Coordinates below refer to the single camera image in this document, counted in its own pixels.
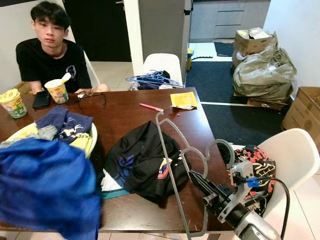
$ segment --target white plate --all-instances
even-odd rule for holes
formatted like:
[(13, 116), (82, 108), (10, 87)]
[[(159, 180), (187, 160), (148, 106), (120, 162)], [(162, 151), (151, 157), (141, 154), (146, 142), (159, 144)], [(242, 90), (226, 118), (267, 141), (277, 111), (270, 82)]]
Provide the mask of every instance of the white plate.
[[(14, 140), (15, 138), (17, 138), (23, 131), (26, 131), (27, 129), (31, 128), (31, 127), (35, 127), (36, 126), (36, 123), (33, 122), (27, 126), (25, 126), (24, 128), (21, 128), (19, 131), (17, 131), (16, 133), (14, 133), (13, 135), (11, 135), (7, 141), (12, 141)], [(96, 143), (97, 143), (97, 138), (98, 138), (98, 132), (97, 132), (97, 128), (96, 128), (96, 125), (94, 123), (92, 123), (92, 126), (91, 126), (91, 129), (90, 129), (90, 132), (89, 132), (89, 135), (92, 137), (92, 142), (91, 142), (91, 146), (89, 148), (89, 151), (86, 155), (87, 158), (90, 157), (90, 154), (91, 152), (93, 151)]]

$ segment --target white tile floor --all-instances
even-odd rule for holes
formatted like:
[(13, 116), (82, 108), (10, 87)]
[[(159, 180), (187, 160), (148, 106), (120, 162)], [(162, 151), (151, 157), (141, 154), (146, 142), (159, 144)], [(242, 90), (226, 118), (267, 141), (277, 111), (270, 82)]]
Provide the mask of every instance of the white tile floor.
[[(199, 59), (199, 61), (231, 61), (231, 57), (217, 56), (213, 43), (191, 43), (196, 56), (213, 56), (212, 59)], [(130, 62), (91, 62), (101, 83), (107, 84), (112, 91), (126, 91), (129, 83), (125, 78), (133, 76)], [(291, 208), (285, 234), (285, 240), (320, 240), (320, 170), (290, 193)], [(268, 217), (268, 221), (281, 226), (284, 207)], [(63, 240), (58, 233), (41, 232), (1, 232), (0, 236), (7, 240)], [(193, 238), (193, 240), (206, 240), (208, 234)], [(218, 240), (231, 240), (231, 233), (220, 235)], [(185, 234), (163, 233), (100, 233), (98, 240), (186, 240)]]

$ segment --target eyeglasses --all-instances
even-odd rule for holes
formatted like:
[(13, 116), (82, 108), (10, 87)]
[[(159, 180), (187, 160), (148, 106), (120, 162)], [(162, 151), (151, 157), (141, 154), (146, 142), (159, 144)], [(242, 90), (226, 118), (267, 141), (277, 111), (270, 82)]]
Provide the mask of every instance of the eyeglasses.
[(84, 108), (101, 108), (106, 106), (107, 100), (103, 92), (81, 91), (77, 94), (78, 106), (81, 110)]

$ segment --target black door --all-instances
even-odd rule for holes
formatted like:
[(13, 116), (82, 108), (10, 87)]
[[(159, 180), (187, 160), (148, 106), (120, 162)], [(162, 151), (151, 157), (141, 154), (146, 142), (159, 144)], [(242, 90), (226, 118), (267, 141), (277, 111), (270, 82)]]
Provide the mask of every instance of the black door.
[(64, 0), (63, 3), (71, 18), (75, 41), (90, 61), (131, 62), (121, 0)]

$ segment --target yellow container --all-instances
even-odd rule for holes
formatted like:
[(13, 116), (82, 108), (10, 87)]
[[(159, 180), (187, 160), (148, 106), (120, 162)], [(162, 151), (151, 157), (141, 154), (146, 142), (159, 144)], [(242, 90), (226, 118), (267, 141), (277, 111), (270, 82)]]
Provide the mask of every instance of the yellow container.
[(187, 52), (187, 59), (186, 59), (186, 70), (190, 71), (191, 69), (191, 57), (195, 54), (194, 50), (192, 48), (188, 48)]
[(48, 81), (44, 87), (48, 90), (51, 97), (57, 104), (64, 104), (69, 100), (66, 86), (61, 79)]
[(13, 88), (0, 95), (0, 104), (14, 119), (27, 114), (27, 108), (21, 99), (18, 89)]

